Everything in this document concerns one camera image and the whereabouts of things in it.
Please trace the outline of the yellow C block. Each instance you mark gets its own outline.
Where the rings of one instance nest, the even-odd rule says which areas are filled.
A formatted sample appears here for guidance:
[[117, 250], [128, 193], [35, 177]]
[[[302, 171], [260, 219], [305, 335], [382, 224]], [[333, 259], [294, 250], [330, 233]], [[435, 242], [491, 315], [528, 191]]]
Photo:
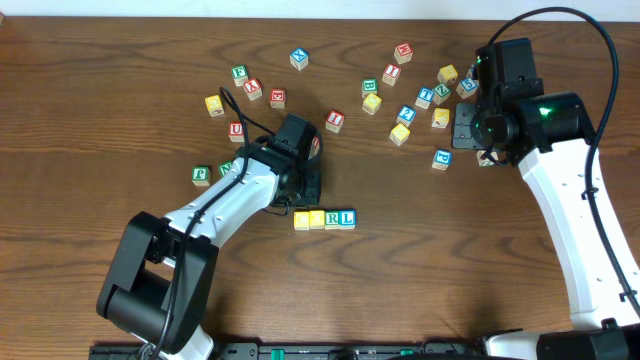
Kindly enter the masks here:
[[308, 211], [296, 211], [294, 213], [294, 229], [296, 231], [310, 229], [310, 214]]

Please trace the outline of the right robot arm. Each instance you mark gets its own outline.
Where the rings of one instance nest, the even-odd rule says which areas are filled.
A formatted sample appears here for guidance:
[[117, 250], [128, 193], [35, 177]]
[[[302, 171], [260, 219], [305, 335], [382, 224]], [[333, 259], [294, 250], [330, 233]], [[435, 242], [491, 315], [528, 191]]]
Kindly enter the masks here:
[[569, 299], [572, 330], [508, 330], [484, 336], [490, 358], [636, 359], [639, 356], [639, 267], [608, 197], [596, 132], [574, 92], [547, 94], [527, 38], [480, 47], [470, 78], [475, 105], [456, 120], [468, 134], [454, 147], [503, 152], [518, 168], [543, 214]]

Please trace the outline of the blue L block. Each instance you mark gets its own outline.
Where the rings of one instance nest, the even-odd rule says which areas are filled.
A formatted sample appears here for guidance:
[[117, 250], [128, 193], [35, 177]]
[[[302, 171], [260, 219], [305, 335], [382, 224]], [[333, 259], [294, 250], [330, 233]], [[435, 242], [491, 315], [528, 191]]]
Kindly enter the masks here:
[[355, 210], [339, 211], [339, 226], [341, 230], [354, 229], [356, 227], [357, 217]]

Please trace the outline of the green R block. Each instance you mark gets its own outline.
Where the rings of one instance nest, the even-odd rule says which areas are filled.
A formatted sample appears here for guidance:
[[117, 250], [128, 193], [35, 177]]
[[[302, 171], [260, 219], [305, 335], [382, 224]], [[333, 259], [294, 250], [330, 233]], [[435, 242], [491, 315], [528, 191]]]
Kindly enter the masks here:
[[325, 230], [333, 230], [340, 228], [340, 212], [339, 211], [326, 211], [325, 212]]

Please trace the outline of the yellow O block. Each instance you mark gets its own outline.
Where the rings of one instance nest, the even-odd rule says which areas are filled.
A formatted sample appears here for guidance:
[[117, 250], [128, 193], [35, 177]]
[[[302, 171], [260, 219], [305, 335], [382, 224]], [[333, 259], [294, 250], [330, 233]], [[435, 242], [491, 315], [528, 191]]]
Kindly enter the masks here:
[[309, 212], [309, 229], [321, 230], [325, 228], [325, 211], [311, 210]]

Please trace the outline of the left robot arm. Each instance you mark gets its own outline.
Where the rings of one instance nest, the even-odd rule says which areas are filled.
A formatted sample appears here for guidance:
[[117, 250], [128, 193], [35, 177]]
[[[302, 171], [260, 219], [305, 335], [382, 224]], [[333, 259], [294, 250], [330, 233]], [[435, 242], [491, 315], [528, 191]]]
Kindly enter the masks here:
[[96, 312], [144, 341], [143, 359], [207, 359], [201, 323], [220, 248], [255, 213], [318, 204], [320, 132], [289, 114], [273, 134], [239, 148], [225, 175], [184, 207], [135, 215], [99, 293]]

